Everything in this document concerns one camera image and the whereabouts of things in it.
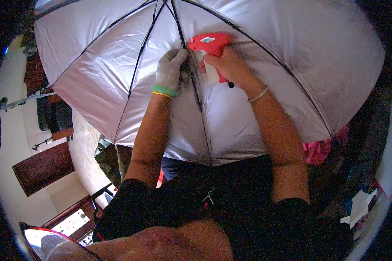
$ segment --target silver bracelet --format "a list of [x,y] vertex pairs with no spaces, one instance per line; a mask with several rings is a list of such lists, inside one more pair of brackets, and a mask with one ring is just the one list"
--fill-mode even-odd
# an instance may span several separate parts
[[260,99],[261,97],[263,97],[263,95],[266,94],[266,92],[268,92],[268,91],[269,91],[269,86],[266,85],[266,88],[265,88],[262,92],[260,92],[260,94],[257,95],[257,97],[254,97],[254,98],[252,98],[251,100],[248,99],[247,102],[250,103],[250,104],[252,104],[252,103],[255,102],[256,100],[258,100],[258,99]]

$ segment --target hand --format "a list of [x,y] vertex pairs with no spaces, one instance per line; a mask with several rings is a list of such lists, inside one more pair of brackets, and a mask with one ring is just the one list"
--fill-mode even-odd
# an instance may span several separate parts
[[168,51],[159,61],[155,73],[155,84],[178,90],[180,80],[180,65],[187,59],[186,49],[172,49]]
[[202,73],[206,72],[204,62],[213,65],[227,80],[240,87],[254,77],[245,61],[231,47],[224,48],[221,58],[209,54],[205,55],[204,61],[199,64]]

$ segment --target white wall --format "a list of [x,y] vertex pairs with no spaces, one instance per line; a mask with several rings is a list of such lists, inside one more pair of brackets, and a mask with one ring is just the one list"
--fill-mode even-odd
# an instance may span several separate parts
[[[10,103],[26,97],[26,86],[23,83],[25,66],[26,56],[21,49],[7,52],[0,70],[0,99],[5,96]],[[12,166],[35,154],[31,149],[34,144],[32,142],[36,139],[35,132],[39,133],[38,135],[43,134],[37,125],[36,101],[14,107],[8,112],[1,111],[0,116],[0,196],[13,225],[24,221],[30,225],[41,226],[88,195],[78,179],[77,172],[73,172],[27,197]]]

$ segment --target keychain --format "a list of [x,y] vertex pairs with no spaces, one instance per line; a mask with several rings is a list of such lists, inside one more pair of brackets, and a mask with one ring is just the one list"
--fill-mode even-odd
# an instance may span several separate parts
[[214,188],[213,190],[209,191],[209,192],[208,192],[208,195],[206,196],[206,198],[204,198],[204,199],[202,200],[202,202],[204,202],[204,201],[208,198],[208,199],[211,200],[211,202],[212,202],[212,204],[213,204],[214,201],[212,200],[211,196],[212,196],[212,193],[213,193],[214,190],[215,190],[215,188]]

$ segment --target black shirt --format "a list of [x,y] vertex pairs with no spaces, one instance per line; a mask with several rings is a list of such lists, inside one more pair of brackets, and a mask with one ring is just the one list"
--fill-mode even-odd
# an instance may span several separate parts
[[[312,248],[310,206],[298,198],[273,205],[271,170],[270,161],[253,159],[220,171],[188,173],[158,189],[149,189],[140,180],[125,180],[105,208],[93,241],[131,236],[153,226],[177,228],[213,219],[225,231],[235,260],[306,258]],[[212,201],[206,198],[209,192]]]

